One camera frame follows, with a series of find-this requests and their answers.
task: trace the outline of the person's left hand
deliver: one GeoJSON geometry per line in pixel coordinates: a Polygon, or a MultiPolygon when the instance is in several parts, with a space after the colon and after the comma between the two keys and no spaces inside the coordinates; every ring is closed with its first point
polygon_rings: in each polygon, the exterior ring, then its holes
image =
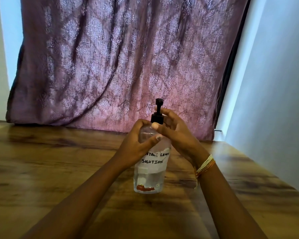
{"type": "Polygon", "coordinates": [[[137,120],[112,158],[123,170],[136,164],[163,137],[161,134],[157,134],[145,142],[139,143],[138,135],[143,125],[151,125],[151,122],[143,119],[137,120]]]}

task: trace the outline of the person's left arm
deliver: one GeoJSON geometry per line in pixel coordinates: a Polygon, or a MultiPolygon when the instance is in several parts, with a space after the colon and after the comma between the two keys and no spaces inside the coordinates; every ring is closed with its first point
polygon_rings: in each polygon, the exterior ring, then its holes
{"type": "Polygon", "coordinates": [[[116,178],[136,164],[162,138],[159,134],[139,143],[139,130],[144,124],[150,122],[138,120],[115,155],[22,238],[76,238],[116,178]]]}

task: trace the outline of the person's right arm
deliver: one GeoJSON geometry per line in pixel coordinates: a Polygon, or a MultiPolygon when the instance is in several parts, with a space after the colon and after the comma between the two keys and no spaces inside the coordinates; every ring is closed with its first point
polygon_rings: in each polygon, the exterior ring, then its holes
{"type": "MultiPolygon", "coordinates": [[[[164,125],[152,127],[172,141],[173,147],[196,168],[210,155],[191,134],[185,122],[173,111],[161,108],[166,115],[164,125]]],[[[208,208],[221,239],[267,239],[259,225],[238,200],[228,182],[214,164],[198,177],[208,208]]]]}

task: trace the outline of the hand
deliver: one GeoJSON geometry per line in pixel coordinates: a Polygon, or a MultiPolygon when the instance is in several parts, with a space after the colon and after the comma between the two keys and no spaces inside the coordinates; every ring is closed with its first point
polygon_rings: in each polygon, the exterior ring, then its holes
{"type": "Polygon", "coordinates": [[[152,128],[163,136],[171,140],[173,147],[184,158],[186,158],[194,167],[200,167],[202,164],[201,154],[206,155],[207,151],[202,147],[200,142],[195,138],[185,122],[170,109],[161,108],[164,114],[164,125],[156,122],[152,124],[152,128]]]}
{"type": "Polygon", "coordinates": [[[112,158],[123,170],[136,164],[163,137],[157,134],[145,142],[139,143],[138,135],[143,125],[151,125],[151,122],[143,119],[137,120],[112,158]]]}

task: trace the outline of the person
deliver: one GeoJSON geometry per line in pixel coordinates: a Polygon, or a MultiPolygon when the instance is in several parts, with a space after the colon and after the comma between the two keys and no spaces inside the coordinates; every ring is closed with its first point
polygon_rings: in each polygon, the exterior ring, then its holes
{"type": "MultiPolygon", "coordinates": [[[[168,137],[173,147],[195,168],[199,168],[210,154],[175,112],[165,108],[161,108],[161,112],[165,115],[164,124],[152,124],[152,128],[157,130],[158,135],[139,143],[140,128],[150,122],[138,120],[115,155],[72,194],[56,205],[22,238],[78,237],[111,184],[124,170],[136,164],[161,140],[162,136],[168,137]]],[[[198,181],[219,238],[267,238],[231,190],[216,164],[202,173],[198,181]]]]}

